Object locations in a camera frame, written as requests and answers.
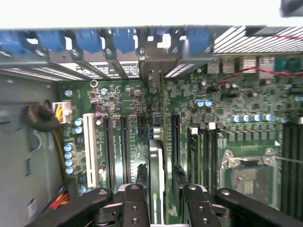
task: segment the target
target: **black holder arm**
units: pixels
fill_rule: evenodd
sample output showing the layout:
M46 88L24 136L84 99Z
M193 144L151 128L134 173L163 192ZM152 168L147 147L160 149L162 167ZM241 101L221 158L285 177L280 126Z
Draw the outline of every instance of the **black holder arm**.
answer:
M25 227L60 227L66 225L79 215L88 215L100 207L109 204L113 193L109 189L97 188L86 193L59 209L42 216Z
M303 227L303 222L229 188L217 190L215 199L234 213L270 227Z

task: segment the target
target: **yellow wire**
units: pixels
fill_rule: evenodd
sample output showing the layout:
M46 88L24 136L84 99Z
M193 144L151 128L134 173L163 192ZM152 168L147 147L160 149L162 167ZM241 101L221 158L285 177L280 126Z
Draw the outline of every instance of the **yellow wire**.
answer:
M62 144L60 143L59 135L55 130L53 130L53 136L54 136L55 142L57 144L57 148L58 148L58 153L59 153L59 159L60 159L60 162L61 162L61 169L62 169L62 173L63 173L63 178L64 178L64 180L66 180L66 174L65 174L65 170L64 170L65 161L64 161Z

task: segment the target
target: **sticker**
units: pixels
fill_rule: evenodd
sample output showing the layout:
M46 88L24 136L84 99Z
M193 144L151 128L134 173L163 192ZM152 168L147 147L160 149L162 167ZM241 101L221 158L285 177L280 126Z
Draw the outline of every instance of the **sticker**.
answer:
M33 220L36 218L37 211L38 211L37 201L35 199L32 199L27 207L27 216L29 220Z

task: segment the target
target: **motherboard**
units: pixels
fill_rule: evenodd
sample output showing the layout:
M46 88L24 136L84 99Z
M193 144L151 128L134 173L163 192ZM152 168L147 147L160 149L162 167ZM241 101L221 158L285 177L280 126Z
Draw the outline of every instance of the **motherboard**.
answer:
M256 62L274 71L301 70L301 59ZM303 188L302 180L292 183L302 164L290 161L303 161L298 136L303 77L255 68L230 77L245 68L237 59L216 60L180 78L162 77L160 87L144 80L61 83L60 99L71 102L72 110L72 122L64 124L66 174L77 179L79 195L100 186L116 192L137 182L147 166L152 176L147 187L159 182L148 192L149 204L161 200L152 223L179 223L171 189L172 168L178 164L189 183L211 194L232 188L290 212L287 200ZM161 143L164 176L151 167L155 141ZM287 178L291 170L293 179ZM164 217L157 214L161 209Z

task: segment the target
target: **red wire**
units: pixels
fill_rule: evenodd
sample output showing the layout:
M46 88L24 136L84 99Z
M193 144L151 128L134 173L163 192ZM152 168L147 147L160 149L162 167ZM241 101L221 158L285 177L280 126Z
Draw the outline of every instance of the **red wire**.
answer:
M250 68L243 69L243 70L241 70L239 72L235 72L235 73L231 74L229 77L221 80L220 83L218 83L214 87L214 89L217 90L221 84L225 83L226 81L228 81L229 79L231 79L231 78L233 78L233 77L235 77L237 75L240 75L241 73L243 73L244 71L247 71L247 70L256 70L256 71L262 71L262 72L267 72L267 73L270 73L270 74L283 75L283 76L298 76L298 75L303 75L303 72L299 72L299 73L274 72L274 71L271 71L271 70L260 69L260 68L257 68L257 67L250 67Z

